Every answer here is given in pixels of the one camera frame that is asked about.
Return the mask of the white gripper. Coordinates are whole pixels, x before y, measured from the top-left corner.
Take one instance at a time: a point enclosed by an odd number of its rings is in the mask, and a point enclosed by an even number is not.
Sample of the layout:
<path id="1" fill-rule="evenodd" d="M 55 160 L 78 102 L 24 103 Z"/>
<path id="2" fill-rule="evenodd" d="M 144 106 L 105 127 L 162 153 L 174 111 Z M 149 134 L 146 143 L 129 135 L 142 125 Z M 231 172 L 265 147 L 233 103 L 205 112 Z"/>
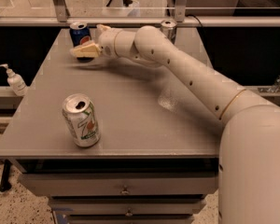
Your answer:
<path id="1" fill-rule="evenodd" d="M 119 35 L 121 32 L 121 29 L 111 28 L 110 26 L 103 24 L 97 24 L 96 34 L 99 36 L 99 46 L 91 40 L 83 43 L 82 45 L 71 48 L 70 53 L 77 58 L 97 58 L 102 52 L 104 56 L 118 58 Z"/>

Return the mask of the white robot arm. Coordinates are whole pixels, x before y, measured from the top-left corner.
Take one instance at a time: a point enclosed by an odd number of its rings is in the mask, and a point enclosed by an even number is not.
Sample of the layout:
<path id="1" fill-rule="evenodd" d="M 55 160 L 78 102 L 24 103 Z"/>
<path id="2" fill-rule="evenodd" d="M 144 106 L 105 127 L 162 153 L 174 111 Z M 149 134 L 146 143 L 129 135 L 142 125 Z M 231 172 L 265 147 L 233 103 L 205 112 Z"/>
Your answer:
<path id="1" fill-rule="evenodd" d="M 98 25 L 74 56 L 124 57 L 166 66 L 224 125 L 219 148 L 219 224 L 280 224 L 280 106 L 178 49 L 153 26 Z"/>

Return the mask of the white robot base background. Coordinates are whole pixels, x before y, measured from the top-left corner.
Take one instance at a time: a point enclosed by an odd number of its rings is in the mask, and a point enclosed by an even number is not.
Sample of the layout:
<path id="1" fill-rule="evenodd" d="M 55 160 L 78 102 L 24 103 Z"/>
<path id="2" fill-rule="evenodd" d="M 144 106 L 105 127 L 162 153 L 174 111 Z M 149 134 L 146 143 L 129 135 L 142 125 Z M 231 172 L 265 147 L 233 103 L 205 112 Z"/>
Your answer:
<path id="1" fill-rule="evenodd" d="M 140 9 L 137 0 L 108 0 L 102 8 L 107 17 L 139 17 Z"/>

